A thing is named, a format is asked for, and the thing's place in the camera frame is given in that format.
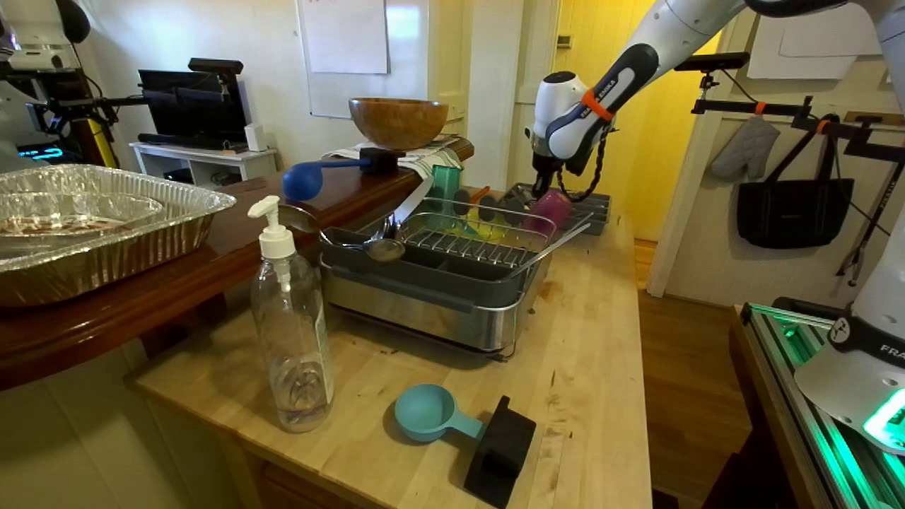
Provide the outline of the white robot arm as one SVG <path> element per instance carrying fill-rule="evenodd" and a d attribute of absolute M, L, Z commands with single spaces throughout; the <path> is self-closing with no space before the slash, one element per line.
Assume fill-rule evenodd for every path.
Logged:
<path fill-rule="evenodd" d="M 738 11 L 799 17 L 844 2 L 871 17 L 892 87 L 902 87 L 905 0 L 656 0 L 594 86 L 586 86 L 574 72 L 540 79 L 535 118 L 525 130 L 535 166 L 532 193 L 543 196 L 559 171 L 581 173 L 590 154 L 605 147 L 617 110 L 644 86 L 687 62 Z"/>

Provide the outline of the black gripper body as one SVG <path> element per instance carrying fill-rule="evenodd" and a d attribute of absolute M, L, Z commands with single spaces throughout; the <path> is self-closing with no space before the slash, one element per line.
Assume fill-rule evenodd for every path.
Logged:
<path fill-rule="evenodd" d="M 532 166 L 535 166 L 532 193 L 535 193 L 535 196 L 546 196 L 549 188 L 552 188 L 552 182 L 553 182 L 553 176 L 559 173 L 561 161 L 553 159 L 553 157 L 540 157 L 540 154 L 535 154 L 535 157 L 532 157 Z"/>

